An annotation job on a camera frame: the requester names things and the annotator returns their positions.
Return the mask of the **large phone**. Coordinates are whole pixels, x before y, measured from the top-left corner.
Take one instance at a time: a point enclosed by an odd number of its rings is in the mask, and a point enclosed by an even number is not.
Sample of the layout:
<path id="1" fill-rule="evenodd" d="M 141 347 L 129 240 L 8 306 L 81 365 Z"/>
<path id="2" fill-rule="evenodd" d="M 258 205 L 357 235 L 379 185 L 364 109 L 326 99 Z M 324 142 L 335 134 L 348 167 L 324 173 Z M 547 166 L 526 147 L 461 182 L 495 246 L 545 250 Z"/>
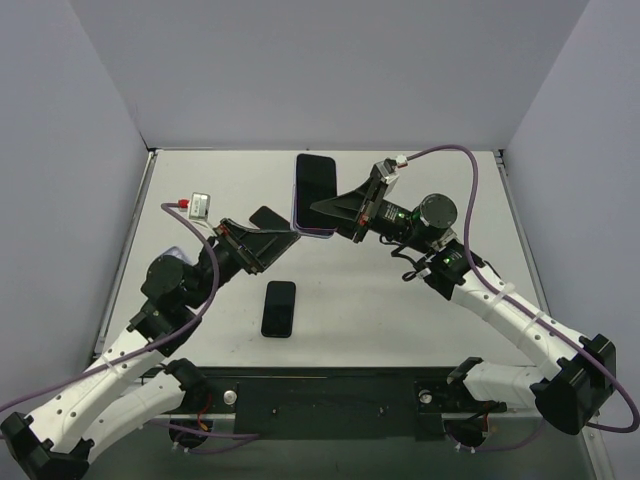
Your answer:
<path id="1" fill-rule="evenodd" d="M 318 201 L 337 195 L 335 160 L 301 153 L 296 157 L 291 227 L 303 236 L 328 239 L 335 233 L 331 219 L 311 209 Z"/>

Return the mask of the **blue phone case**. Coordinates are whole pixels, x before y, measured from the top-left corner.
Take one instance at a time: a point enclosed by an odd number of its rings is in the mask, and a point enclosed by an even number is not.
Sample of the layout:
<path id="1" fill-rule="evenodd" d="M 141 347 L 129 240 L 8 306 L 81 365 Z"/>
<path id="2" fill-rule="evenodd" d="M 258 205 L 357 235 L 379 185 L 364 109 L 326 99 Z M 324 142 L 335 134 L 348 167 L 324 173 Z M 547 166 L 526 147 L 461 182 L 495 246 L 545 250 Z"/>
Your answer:
<path id="1" fill-rule="evenodd" d="M 188 265 L 192 265 L 193 262 L 192 260 L 189 258 L 189 256 L 178 246 L 172 246 L 169 249 L 167 249 L 164 253 L 164 256 L 172 256 L 175 257 L 179 260 L 181 260 L 182 262 L 188 264 Z"/>

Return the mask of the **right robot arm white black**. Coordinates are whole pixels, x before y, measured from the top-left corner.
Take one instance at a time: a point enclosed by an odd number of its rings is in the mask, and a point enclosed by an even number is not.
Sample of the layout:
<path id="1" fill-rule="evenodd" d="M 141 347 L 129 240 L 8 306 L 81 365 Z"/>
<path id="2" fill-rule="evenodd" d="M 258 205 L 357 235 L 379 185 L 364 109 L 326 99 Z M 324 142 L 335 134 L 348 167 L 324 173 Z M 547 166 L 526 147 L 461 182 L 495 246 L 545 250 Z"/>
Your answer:
<path id="1" fill-rule="evenodd" d="M 407 210 L 386 200 L 388 187 L 388 179 L 372 174 L 357 189 L 311 208 L 355 243 L 373 231 L 401 249 L 421 253 L 413 277 L 476 314 L 531 362 L 506 366 L 470 358 L 449 375 L 449 402 L 459 409 L 481 401 L 534 408 L 556 429 L 578 434 L 614 392 L 614 344 L 603 335 L 588 338 L 557 322 L 520 296 L 486 261 L 465 252 L 452 229 L 457 208 L 450 198 L 430 194 Z"/>

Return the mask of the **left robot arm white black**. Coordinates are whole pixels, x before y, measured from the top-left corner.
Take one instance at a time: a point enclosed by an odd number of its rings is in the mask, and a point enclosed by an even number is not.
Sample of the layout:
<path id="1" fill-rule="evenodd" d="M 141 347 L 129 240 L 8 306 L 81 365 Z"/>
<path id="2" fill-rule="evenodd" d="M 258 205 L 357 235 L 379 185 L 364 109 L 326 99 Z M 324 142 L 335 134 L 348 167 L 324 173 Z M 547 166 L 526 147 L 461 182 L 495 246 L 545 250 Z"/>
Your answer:
<path id="1" fill-rule="evenodd" d="M 217 289 L 240 271 L 259 274 L 296 241 L 286 230 L 224 219 L 191 265 L 171 253 L 148 267 L 146 298 L 112 345 L 47 403 L 1 424 L 7 448 L 30 479 L 80 479 L 109 446 L 154 417 L 194 412 L 211 394 L 187 359 L 173 359 L 199 326 Z"/>

